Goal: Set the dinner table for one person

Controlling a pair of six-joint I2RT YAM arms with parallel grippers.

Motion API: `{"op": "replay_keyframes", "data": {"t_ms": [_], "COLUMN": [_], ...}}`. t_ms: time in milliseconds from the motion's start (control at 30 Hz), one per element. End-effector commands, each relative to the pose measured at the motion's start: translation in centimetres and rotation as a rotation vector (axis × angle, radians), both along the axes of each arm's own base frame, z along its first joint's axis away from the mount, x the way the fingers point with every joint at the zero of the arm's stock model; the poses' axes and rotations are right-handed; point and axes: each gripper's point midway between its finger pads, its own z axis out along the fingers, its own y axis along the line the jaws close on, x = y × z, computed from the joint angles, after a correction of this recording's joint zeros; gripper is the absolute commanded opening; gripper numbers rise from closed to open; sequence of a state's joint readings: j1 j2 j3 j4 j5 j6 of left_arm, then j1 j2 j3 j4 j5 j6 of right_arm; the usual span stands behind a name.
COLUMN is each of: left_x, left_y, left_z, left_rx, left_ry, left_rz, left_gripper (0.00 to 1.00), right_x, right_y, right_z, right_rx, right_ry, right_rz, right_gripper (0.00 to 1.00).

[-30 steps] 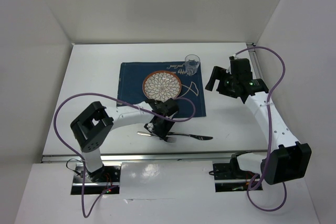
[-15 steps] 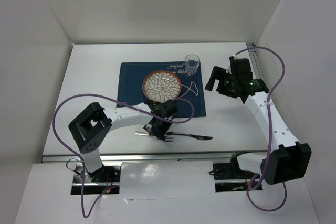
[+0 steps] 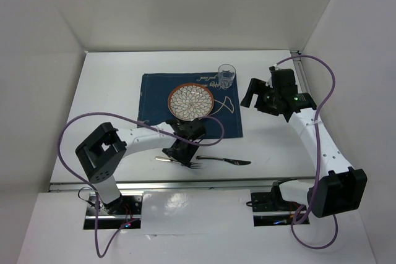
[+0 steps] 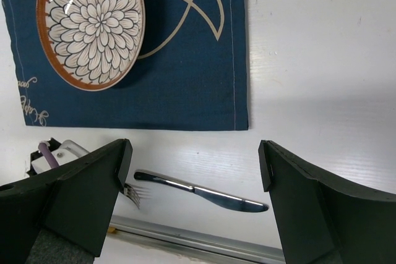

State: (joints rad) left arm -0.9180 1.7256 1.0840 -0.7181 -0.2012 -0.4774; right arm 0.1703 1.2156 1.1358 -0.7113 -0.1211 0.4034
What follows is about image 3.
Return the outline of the silver fork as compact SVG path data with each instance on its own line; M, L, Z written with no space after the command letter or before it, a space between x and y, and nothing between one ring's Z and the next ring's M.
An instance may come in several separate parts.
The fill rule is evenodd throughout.
M184 167L187 167L187 168L190 168L190 169L200 169L201 168L201 164L200 163L190 162L188 164L184 164L184 163L182 163L180 161L177 161L177 160L174 160L174 159L171 159L171 158L161 157L161 156L156 156L155 159L157 161L161 161L161 162L179 164L181 166L184 166Z

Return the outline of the clear drinking glass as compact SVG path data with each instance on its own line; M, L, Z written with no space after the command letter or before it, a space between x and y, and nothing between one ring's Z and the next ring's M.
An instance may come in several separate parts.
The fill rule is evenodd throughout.
M236 69L231 64L222 64L218 67L218 84L220 88L226 90L233 84L236 76Z

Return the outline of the floral ceramic plate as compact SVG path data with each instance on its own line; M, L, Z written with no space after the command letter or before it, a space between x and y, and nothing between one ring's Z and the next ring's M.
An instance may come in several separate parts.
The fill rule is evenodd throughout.
M204 85L185 83L177 86L168 97L168 109L182 121L208 116L214 106L211 91Z

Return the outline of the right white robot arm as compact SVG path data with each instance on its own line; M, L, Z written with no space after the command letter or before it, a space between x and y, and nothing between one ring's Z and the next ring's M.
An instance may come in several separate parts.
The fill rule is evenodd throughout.
M266 114L284 116L300 137L319 173L313 183L284 179L273 183L270 202L285 209L291 202L310 208L318 218L359 208L368 181L362 169L354 169L341 154L321 118L317 105L308 93L300 93L291 69L270 68L271 78L265 82L252 78L241 106L254 107Z

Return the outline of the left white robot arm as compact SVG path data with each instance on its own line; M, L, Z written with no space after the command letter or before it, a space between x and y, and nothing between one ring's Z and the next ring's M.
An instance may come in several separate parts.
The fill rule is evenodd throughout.
M190 166L198 147L183 140L195 141L206 134L204 123L168 120L150 130L145 127L118 130L112 123L98 126L75 150L88 181L98 191L100 206L109 214L119 213L132 203L120 193L114 172L125 156L161 148L172 161Z

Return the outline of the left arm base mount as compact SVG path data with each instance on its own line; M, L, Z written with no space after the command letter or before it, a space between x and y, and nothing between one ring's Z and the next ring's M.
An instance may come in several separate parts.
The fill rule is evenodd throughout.
M125 229L140 229L143 193L125 192L122 193L119 202L105 204L98 202L96 210L97 196L89 187L82 187L77 197L86 203L84 229L95 229L95 218L98 217L98 229L118 229L122 224Z

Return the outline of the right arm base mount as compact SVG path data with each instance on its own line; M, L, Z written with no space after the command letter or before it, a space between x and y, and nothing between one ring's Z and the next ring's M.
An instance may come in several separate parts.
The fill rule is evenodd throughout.
M300 204L282 199L279 185L293 181L283 179L272 184L270 192L253 192L246 206L252 209L255 227L287 226L292 223L295 211Z

